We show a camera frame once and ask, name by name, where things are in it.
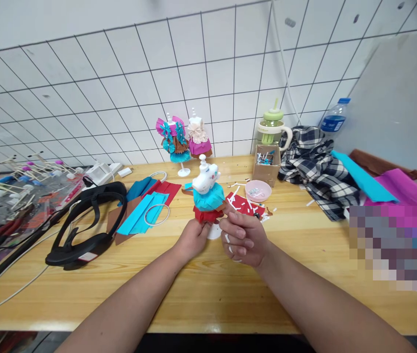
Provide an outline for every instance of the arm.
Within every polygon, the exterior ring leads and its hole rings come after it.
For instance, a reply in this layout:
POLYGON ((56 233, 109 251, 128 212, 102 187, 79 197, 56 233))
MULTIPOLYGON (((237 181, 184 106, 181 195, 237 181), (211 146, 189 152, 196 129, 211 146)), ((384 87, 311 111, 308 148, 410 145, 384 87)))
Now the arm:
POLYGON ((230 212, 220 227, 226 254, 254 267, 317 352, 417 352, 365 305, 271 243, 257 218, 230 212))
POLYGON ((190 220, 171 249, 99 305, 57 352, 133 352, 179 271, 203 250, 209 230, 190 220))

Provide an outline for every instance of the pliers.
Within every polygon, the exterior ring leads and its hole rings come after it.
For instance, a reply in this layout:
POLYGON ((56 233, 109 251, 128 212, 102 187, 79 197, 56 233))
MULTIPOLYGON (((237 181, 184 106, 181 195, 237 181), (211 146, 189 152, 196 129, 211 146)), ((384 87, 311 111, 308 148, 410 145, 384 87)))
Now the pliers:
POLYGON ((30 204, 22 211, 18 212, 16 217, 0 227, 0 245, 6 240, 8 236, 14 234, 14 232, 20 228, 24 223, 24 219, 29 215, 30 212, 35 208, 34 204, 30 204))

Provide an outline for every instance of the water bottle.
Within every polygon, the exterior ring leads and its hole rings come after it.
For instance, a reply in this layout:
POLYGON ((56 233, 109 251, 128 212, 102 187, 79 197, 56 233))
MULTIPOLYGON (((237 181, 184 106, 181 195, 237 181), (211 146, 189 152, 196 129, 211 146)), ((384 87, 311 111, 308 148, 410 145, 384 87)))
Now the water bottle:
POLYGON ((341 98, 337 105, 332 107, 324 116, 321 123, 321 130, 326 134, 326 137, 333 138, 343 125, 346 117, 347 104, 350 98, 341 98))

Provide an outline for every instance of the vr headset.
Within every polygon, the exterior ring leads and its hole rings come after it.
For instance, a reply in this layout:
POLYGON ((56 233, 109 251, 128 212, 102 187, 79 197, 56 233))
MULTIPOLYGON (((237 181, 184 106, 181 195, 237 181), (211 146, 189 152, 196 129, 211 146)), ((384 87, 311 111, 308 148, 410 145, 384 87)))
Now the vr headset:
POLYGON ((65 271, 70 271, 86 265, 104 253, 112 244, 114 233, 125 215, 126 205, 126 188, 120 181, 97 186, 81 192, 65 208, 59 211, 58 219, 71 209, 66 221, 56 236, 50 253, 45 259, 46 264, 50 266, 63 266, 65 271), (113 200, 119 200, 122 203, 122 208, 110 232, 93 235, 82 243, 73 245, 73 240, 79 233, 94 227, 99 222, 99 205, 113 200), (79 232, 78 227, 73 228, 66 238, 64 245, 60 246, 61 238, 63 238, 68 226, 90 207, 94 210, 94 221, 92 224, 79 232))

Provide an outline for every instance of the black and white plaid fabric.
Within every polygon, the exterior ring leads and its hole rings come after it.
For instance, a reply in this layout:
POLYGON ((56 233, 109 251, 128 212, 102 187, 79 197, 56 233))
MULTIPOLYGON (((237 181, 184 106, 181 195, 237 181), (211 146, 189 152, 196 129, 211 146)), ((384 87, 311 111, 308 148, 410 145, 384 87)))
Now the black and white plaid fabric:
MULTIPOLYGON (((333 140, 316 126, 292 129, 290 147, 283 153, 280 180, 304 184, 331 221, 344 218, 343 208, 359 204, 359 190, 342 162, 331 155, 333 140)), ((286 134, 280 140, 285 145, 286 134)))

